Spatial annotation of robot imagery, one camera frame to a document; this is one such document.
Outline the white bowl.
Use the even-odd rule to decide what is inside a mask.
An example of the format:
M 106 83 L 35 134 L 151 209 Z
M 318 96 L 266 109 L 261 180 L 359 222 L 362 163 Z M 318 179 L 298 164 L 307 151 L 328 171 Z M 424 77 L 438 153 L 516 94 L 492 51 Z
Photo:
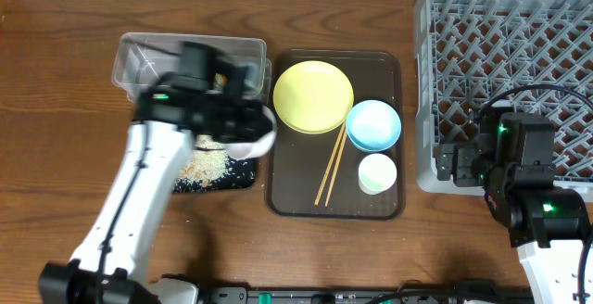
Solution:
M 253 143 L 226 144 L 225 151 L 229 157 L 236 160 L 259 158 L 271 150 L 277 136 L 277 122 L 269 108 L 263 107 L 263 113 L 272 123 L 271 131 Z

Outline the rice food waste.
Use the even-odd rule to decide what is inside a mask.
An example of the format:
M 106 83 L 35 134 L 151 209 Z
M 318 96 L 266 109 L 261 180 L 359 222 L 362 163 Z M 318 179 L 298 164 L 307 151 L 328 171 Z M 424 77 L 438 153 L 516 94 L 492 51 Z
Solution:
M 212 188 L 229 173 L 229 165 L 230 160 L 224 145 L 214 142 L 210 136 L 199 135 L 193 157 L 182 169 L 174 192 L 188 193 Z

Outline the yellow plate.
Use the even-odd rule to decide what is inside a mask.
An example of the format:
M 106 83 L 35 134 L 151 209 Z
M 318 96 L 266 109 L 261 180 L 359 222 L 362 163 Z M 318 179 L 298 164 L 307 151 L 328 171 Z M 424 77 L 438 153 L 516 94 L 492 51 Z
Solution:
M 308 134 L 327 133 L 341 125 L 352 109 L 354 92 L 346 74 L 319 60 L 296 63 L 277 79 L 272 103 L 289 128 Z

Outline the white cup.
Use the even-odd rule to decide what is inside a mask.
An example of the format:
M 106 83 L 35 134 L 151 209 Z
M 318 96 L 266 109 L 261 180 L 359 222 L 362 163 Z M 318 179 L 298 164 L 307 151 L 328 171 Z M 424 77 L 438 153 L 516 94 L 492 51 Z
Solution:
M 366 156 L 358 168 L 359 187 L 367 195 L 377 195 L 389 189 L 397 180 L 397 166 L 387 155 Z

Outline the light blue bowl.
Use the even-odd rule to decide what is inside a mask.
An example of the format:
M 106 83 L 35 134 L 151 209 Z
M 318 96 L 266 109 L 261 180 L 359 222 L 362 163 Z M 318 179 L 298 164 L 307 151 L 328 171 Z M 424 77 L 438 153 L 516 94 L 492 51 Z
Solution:
M 347 136 L 364 152 L 381 152 L 392 147 L 402 135 L 402 121 L 396 110 L 380 100 L 365 100 L 347 115 Z

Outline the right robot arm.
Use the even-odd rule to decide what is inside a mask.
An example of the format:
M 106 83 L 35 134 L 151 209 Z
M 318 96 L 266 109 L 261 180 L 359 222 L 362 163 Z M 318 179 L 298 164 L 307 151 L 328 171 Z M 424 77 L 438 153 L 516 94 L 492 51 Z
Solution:
M 592 224 L 580 194 L 554 183 L 554 134 L 544 116 L 495 108 L 472 140 L 439 145 L 437 178 L 484 189 L 536 303 L 589 303 Z

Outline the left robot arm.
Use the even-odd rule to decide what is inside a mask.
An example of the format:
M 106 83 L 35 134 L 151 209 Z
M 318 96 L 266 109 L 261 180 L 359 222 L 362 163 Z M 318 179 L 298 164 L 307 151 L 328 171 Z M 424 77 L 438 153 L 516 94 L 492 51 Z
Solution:
M 196 139 L 256 143 L 275 122 L 246 95 L 247 64 L 207 44 L 183 42 L 174 70 L 134 98 L 125 155 L 95 224 L 65 265 L 44 266 L 44 303 L 197 303 L 197 285 L 163 277 L 148 285 L 155 235 Z

